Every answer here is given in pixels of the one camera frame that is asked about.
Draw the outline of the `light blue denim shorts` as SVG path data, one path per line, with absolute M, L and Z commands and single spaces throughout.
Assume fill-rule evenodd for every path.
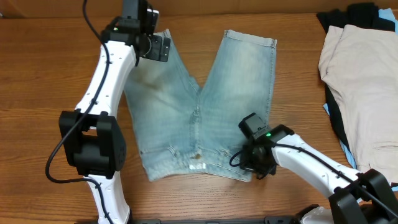
M 166 62 L 141 59 L 124 94 L 148 179 L 205 173 L 249 182 L 236 165 L 246 142 L 238 125 L 251 113 L 268 121 L 276 56 L 275 39 L 226 30 L 203 86 L 174 45 Z

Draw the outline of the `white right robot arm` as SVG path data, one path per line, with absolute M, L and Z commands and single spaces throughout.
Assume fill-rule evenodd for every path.
M 248 139 L 238 167 L 258 179 L 274 175 L 280 166 L 308 182 L 329 201 L 330 218 L 313 211 L 301 223 L 397 223 L 397 199 L 386 178 L 370 169 L 362 173 L 343 166 L 308 145 L 284 125 L 239 124 Z

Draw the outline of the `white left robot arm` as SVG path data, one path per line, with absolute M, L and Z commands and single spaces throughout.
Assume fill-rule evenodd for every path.
M 120 174 L 126 142 L 116 117 L 127 77 L 139 59 L 168 60 L 170 39 L 154 34 L 157 21 L 157 12 L 147 19 L 112 20 L 100 35 L 100 56 L 88 89 L 73 111 L 59 117 L 60 143 L 68 164 L 90 186 L 97 223 L 132 223 Z

